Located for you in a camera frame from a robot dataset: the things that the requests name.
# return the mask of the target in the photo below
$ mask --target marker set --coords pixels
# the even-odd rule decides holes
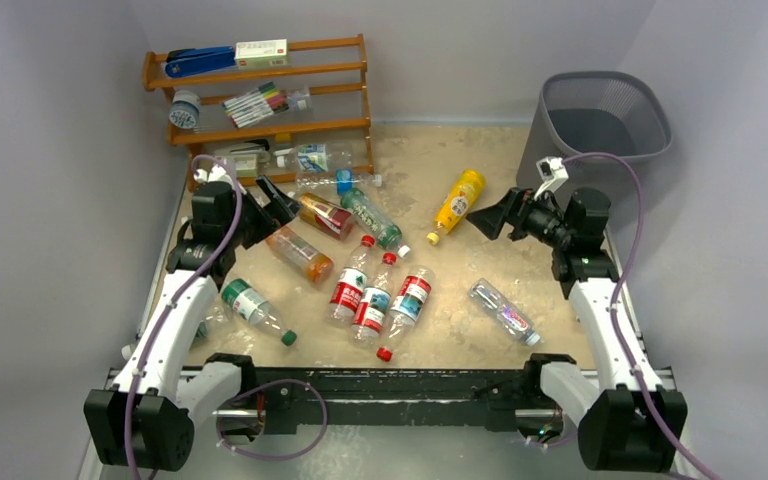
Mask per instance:
[[[222,102],[225,114],[237,128],[257,123],[276,113],[290,109],[284,92],[269,82],[256,89]]]

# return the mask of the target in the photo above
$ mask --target gray wall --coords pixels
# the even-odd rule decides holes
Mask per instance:
[[[631,292],[675,369],[701,458],[768,478],[768,2],[659,1],[621,63],[661,99],[675,148],[641,169]],[[628,252],[636,205],[615,209]]]
[[[655,3],[131,1],[156,51],[363,33],[374,120],[445,123],[530,120],[546,77],[616,68]]]
[[[0,1],[0,478],[77,475],[142,314],[184,165],[147,49],[126,0]]]

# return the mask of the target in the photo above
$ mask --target red bottle cap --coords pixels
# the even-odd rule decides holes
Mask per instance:
[[[385,362],[389,362],[391,358],[393,358],[393,352],[390,350],[387,350],[384,347],[381,347],[378,349],[378,353],[375,354],[378,358],[381,360],[384,360]]]

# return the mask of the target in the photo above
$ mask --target gray trash bin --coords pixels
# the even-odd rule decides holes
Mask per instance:
[[[517,186],[540,186],[535,163],[543,157],[608,152],[634,164],[658,157],[671,142],[672,132],[658,99],[639,79],[620,72],[562,73],[549,78],[540,91]],[[570,179],[586,183],[599,170],[625,175],[598,168],[605,164],[614,162],[600,159],[574,165],[568,168]],[[564,187],[558,199],[566,201],[572,190]]]

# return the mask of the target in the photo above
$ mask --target wooden rack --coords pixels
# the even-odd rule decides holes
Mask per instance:
[[[322,50],[327,48],[357,47],[360,61],[347,63],[331,63],[324,65],[312,65],[303,67],[286,67],[269,70],[255,70],[248,72],[223,72],[214,74],[201,74],[191,77],[169,78],[162,68],[166,62],[166,53],[148,52],[143,63],[142,82],[143,87],[153,92],[155,89],[163,90],[166,100],[171,104],[175,97],[175,89],[192,85],[209,85],[217,83],[241,82],[245,80],[268,79],[273,77],[285,77],[290,75],[310,75],[318,73],[334,73],[357,70],[360,72],[359,83],[348,83],[342,85],[326,85],[319,87],[310,87],[311,95],[328,95],[333,93],[360,92],[363,117],[347,118],[341,120],[329,120],[322,122],[299,123],[292,125],[266,126],[253,128],[240,128],[221,132],[197,133],[189,130],[182,130],[172,123],[167,122],[166,140],[171,145],[183,145],[187,147],[190,161],[187,163],[187,185],[190,190],[195,186],[191,168],[192,159],[202,153],[204,144],[209,142],[223,142],[229,140],[245,140],[252,138],[272,137],[281,133],[298,134],[309,132],[324,132],[328,130],[344,129],[362,129],[366,137],[366,155],[368,164],[355,167],[354,170],[373,173],[375,171],[372,157],[372,142],[369,138],[369,95],[366,89],[366,45],[363,42],[363,35],[350,38],[334,38],[330,40],[313,40],[308,42],[289,42],[287,49],[290,52],[301,52],[306,50]],[[222,95],[215,97],[204,97],[201,99],[202,105],[215,105],[232,98],[234,95]],[[295,181],[295,175],[280,174],[270,175],[269,178],[275,183],[287,183]],[[243,185],[254,185],[253,178],[240,178]]]

